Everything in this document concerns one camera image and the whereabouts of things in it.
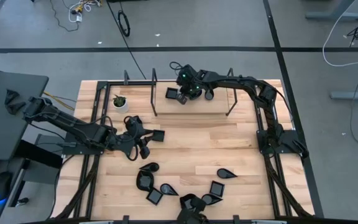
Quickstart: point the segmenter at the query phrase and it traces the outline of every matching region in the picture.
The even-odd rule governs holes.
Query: wooden tabletop
[[[283,93],[280,80],[266,81]],[[86,122],[91,119],[96,84],[97,81],[82,81],[78,94],[74,116]],[[233,93],[227,93],[232,105]],[[230,220],[233,215],[239,215],[240,219],[273,218],[264,159],[255,134],[254,104],[246,92],[237,90],[238,103],[229,116],[159,114],[155,117],[150,105],[150,86],[113,86],[109,99],[113,94],[127,97],[129,104],[126,114],[116,113],[112,103],[108,106],[108,116],[118,133],[125,130],[125,116],[139,115],[145,128],[165,130],[165,139],[149,142],[150,156],[145,160],[139,156],[131,162],[120,151],[105,151],[99,163],[92,220],[122,220],[124,215],[129,215],[131,220],[176,220],[180,212],[178,196],[164,195],[155,206],[146,200],[147,192],[136,187],[139,168],[150,162],[160,165],[160,170],[154,173],[156,189],[168,183],[180,196],[193,193],[201,198],[209,192],[212,180],[225,184],[223,201],[207,206],[203,212],[210,220]],[[288,110],[279,96],[276,108],[279,122],[285,129],[291,129]],[[307,212],[314,213],[301,159],[295,154],[282,154],[281,160],[288,189]],[[75,156],[63,167],[53,217],[76,192],[82,161],[83,156]],[[219,168],[229,169],[238,177],[220,179],[216,175]],[[85,192],[81,215],[85,214],[87,196]],[[282,196],[277,194],[277,197],[280,213],[284,215]]]

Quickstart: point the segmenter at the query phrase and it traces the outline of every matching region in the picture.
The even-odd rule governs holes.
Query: white pot
[[[124,104],[124,106],[122,106],[122,107],[117,107],[117,106],[114,104],[114,100],[113,100],[112,105],[114,106],[114,108],[116,109],[116,111],[117,111],[118,113],[126,113],[126,112],[128,112],[128,109],[129,109],[129,107],[128,107],[128,99],[125,99],[125,104]]]

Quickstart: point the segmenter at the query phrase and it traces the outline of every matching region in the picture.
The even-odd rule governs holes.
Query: black desk
[[[47,82],[48,77],[45,76],[0,72],[0,173],[8,168],[9,172],[13,174],[11,190],[23,167],[25,161],[23,157],[33,159],[34,154],[41,155],[39,157],[46,154],[47,159],[49,159],[48,156],[51,153],[22,140],[23,133],[27,127],[27,123],[22,119],[24,108],[16,115],[11,115],[7,112],[4,105],[6,89],[14,90],[20,94],[11,103],[23,101],[27,103],[30,96],[38,97],[42,95]],[[62,160],[59,156],[52,155],[55,156],[53,159]],[[5,204],[6,201],[0,203],[0,216]]]

